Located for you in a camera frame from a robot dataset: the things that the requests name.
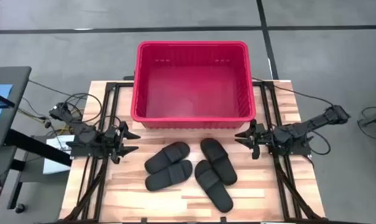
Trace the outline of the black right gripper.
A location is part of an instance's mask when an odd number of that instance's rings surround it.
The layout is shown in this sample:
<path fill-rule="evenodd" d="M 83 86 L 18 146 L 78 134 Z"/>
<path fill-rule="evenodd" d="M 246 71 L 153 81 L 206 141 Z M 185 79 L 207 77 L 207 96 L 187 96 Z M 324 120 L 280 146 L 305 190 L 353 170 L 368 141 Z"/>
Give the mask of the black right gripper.
<path fill-rule="evenodd" d="M 252 158 L 258 159 L 260 157 L 260 145 L 268 145 L 270 143 L 270 133 L 267 131 L 262 123 L 258 123 L 256 119 L 250 122 L 250 128 L 241 133 L 235 134 L 237 138 L 250 139 L 235 139 L 236 142 L 252 149 Z"/>

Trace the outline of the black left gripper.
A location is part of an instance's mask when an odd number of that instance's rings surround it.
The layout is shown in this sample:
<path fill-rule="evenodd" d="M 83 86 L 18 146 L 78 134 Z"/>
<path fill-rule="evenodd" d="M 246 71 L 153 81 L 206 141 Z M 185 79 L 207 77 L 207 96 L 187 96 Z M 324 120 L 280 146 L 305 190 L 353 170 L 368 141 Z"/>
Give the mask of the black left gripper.
<path fill-rule="evenodd" d="M 110 126 L 105 132 L 105 148 L 110 153 L 114 164 L 120 163 L 120 157 L 138 150 L 137 146 L 124 146 L 123 138 L 140 139 L 140 136 L 130 132 L 125 121 L 122 121 L 119 126 Z"/>

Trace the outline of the black rubber slide sandal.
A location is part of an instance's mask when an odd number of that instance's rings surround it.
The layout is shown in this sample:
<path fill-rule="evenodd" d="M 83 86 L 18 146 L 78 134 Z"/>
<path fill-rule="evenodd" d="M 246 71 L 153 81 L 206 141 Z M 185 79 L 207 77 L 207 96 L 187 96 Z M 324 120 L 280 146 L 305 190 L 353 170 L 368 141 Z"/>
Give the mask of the black rubber slide sandal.
<path fill-rule="evenodd" d="M 200 143 L 202 153 L 225 185 L 237 182 L 237 174 L 229 159 L 229 154 L 219 141 L 213 138 L 203 139 Z"/>
<path fill-rule="evenodd" d="M 144 167 L 149 174 L 154 174 L 188 156 L 190 147 L 185 142 L 174 142 L 149 158 Z"/>
<path fill-rule="evenodd" d="M 145 180 L 145 187 L 148 191 L 155 192 L 178 185 L 188 180 L 192 172 L 192 163 L 189 160 L 182 160 L 154 174 L 150 174 Z"/>
<path fill-rule="evenodd" d="M 222 213 L 232 210 L 234 204 L 221 179 L 207 160 L 195 167 L 195 179 L 213 205 Z"/>

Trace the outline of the red plastic bin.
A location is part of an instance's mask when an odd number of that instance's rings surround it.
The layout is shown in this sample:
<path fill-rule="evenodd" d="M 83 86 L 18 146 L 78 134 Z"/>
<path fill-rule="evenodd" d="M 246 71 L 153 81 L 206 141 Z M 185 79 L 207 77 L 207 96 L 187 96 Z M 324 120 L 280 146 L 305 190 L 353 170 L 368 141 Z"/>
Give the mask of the red plastic bin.
<path fill-rule="evenodd" d="M 145 41 L 131 118 L 148 129 L 237 129 L 256 116 L 242 41 Z"/>

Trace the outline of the white box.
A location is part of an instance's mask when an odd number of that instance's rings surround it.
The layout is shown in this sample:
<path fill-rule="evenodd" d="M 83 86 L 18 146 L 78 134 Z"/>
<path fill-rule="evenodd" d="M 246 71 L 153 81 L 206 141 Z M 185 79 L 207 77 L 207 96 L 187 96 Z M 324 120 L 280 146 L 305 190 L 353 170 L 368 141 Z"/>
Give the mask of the white box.
<path fill-rule="evenodd" d="M 62 135 L 46 140 L 46 144 L 57 148 L 58 150 L 71 154 L 71 147 L 68 146 L 67 142 L 72 142 L 74 140 L 74 135 Z M 64 172 L 70 170 L 70 166 L 66 166 L 59 162 L 51 161 L 50 159 L 44 159 L 43 174 L 55 174 L 59 172 Z"/>

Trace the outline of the black diagonal stand beam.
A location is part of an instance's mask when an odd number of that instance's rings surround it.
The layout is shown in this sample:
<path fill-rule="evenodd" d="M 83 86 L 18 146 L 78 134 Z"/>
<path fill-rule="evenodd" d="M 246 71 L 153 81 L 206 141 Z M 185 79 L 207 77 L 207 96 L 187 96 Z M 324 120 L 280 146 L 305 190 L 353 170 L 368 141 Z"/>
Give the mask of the black diagonal stand beam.
<path fill-rule="evenodd" d="M 4 142 L 51 161 L 71 166 L 72 160 L 69 154 L 13 129 L 8 131 Z"/>

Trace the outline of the grey monitor with blue screen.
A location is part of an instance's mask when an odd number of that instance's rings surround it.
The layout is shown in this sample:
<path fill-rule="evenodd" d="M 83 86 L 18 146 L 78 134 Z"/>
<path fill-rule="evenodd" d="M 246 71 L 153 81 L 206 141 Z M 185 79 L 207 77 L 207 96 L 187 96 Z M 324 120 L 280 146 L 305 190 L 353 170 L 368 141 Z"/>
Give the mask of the grey monitor with blue screen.
<path fill-rule="evenodd" d="M 14 108 L 3 109 L 0 114 L 0 146 L 4 144 L 7 132 L 16 115 L 25 92 L 31 67 L 0 67 L 0 84 L 12 84 L 8 100 L 15 104 Z"/>

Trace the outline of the grey side table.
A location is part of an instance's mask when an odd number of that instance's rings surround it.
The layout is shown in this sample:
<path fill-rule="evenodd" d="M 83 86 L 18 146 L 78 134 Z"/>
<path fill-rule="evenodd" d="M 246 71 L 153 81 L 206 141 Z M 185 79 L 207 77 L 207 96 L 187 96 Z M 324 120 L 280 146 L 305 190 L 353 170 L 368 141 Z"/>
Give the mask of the grey side table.
<path fill-rule="evenodd" d="M 3 187 L 10 170 L 22 171 L 24 161 L 15 159 L 17 148 L 15 146 L 0 147 L 0 187 Z"/>

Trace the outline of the black aluminium rail frame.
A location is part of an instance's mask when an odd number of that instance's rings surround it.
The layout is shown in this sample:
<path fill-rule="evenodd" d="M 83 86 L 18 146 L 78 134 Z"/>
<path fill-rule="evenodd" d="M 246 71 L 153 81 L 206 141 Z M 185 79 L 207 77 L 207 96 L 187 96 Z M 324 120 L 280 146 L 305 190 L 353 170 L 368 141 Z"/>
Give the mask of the black aluminium rail frame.
<path fill-rule="evenodd" d="M 276 174 L 277 187 L 280 196 L 280 204 L 282 208 L 283 219 L 287 222 L 288 220 L 323 220 L 324 218 L 316 214 L 312 208 L 305 202 L 303 197 L 299 194 L 296 189 L 295 179 L 293 176 L 293 169 L 291 166 L 291 161 L 289 155 L 279 156 L 272 154 L 270 152 L 270 146 L 281 147 L 275 142 L 275 137 L 273 132 L 276 127 L 272 124 L 272 119 L 270 115 L 270 109 L 268 105 L 267 93 L 270 93 L 272 100 L 272 108 L 275 114 L 275 120 L 277 124 L 281 124 L 281 115 L 278 108 L 278 101 L 276 96 L 275 88 L 276 86 L 273 82 L 254 82 L 253 85 L 260 87 L 260 94 L 262 97 L 262 103 L 265 111 L 265 119 L 267 122 L 267 128 L 270 133 L 270 143 L 266 145 L 268 147 L 268 153 L 273 159 L 274 170 Z M 288 210 L 288 201 L 286 190 L 290 192 L 291 199 L 293 202 L 293 210 L 295 212 L 295 217 L 290 217 L 290 212 Z"/>
<path fill-rule="evenodd" d="M 108 129 L 109 125 L 118 125 L 120 120 L 116 116 L 116 106 L 118 104 L 119 90 L 121 87 L 132 87 L 133 83 L 107 83 L 104 88 L 103 101 L 99 102 L 99 113 L 95 118 L 97 121 L 93 124 L 100 131 Z M 88 181 L 85 193 L 78 195 L 78 201 L 72 211 L 60 220 L 96 220 L 99 221 L 102 202 L 104 199 L 104 190 L 106 175 L 108 174 L 108 165 L 112 162 L 109 156 L 106 157 L 87 157 L 91 161 L 90 166 L 85 166 L 84 174 L 88 174 Z"/>

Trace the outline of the black table edge rail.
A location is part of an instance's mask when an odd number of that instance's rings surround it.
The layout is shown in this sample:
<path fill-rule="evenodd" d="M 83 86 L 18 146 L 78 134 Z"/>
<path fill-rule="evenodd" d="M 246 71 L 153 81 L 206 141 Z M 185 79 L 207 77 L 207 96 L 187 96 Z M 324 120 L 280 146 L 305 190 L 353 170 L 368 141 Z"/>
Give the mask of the black table edge rail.
<path fill-rule="evenodd" d="M 96 220 L 57 220 L 56 222 L 34 223 L 34 224 L 140 224 L 139 222 L 97 222 Z M 218 222 L 149 222 L 147 224 L 221 224 Z M 354 222 L 338 222 L 332 220 L 288 220 L 287 222 L 230 222 L 226 224 L 369 224 Z"/>

